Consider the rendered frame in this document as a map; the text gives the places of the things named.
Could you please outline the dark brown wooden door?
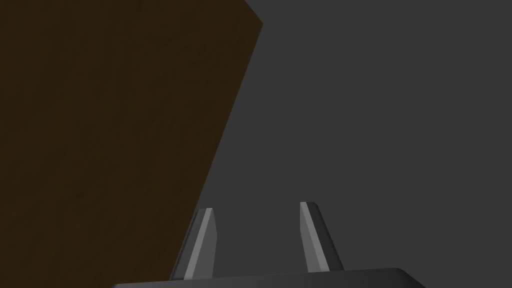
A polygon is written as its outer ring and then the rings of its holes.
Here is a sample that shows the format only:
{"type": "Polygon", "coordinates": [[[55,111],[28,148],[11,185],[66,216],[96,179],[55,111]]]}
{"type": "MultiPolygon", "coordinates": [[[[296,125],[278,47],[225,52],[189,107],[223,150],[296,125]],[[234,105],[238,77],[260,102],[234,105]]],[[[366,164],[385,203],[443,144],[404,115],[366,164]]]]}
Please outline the dark brown wooden door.
{"type": "Polygon", "coordinates": [[[262,26],[246,0],[0,0],[0,288],[167,281],[262,26]]]}

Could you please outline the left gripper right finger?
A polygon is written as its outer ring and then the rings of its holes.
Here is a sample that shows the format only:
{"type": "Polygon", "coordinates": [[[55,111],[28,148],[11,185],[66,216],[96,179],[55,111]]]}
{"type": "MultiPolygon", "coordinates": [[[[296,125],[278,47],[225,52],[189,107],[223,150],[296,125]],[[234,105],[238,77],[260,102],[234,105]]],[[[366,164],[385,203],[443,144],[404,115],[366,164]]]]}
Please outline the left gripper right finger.
{"type": "Polygon", "coordinates": [[[309,273],[343,271],[344,266],[319,206],[300,203],[300,236],[309,273]]]}

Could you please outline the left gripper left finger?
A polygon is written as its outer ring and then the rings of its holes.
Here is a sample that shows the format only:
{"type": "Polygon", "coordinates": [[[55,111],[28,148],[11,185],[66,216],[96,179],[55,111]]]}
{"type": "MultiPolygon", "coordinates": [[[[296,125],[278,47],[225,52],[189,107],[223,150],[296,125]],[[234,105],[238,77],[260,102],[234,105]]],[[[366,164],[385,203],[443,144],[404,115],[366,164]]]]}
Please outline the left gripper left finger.
{"type": "Polygon", "coordinates": [[[170,280],[212,279],[217,235],[214,210],[212,208],[196,209],[170,275],[170,280]]]}

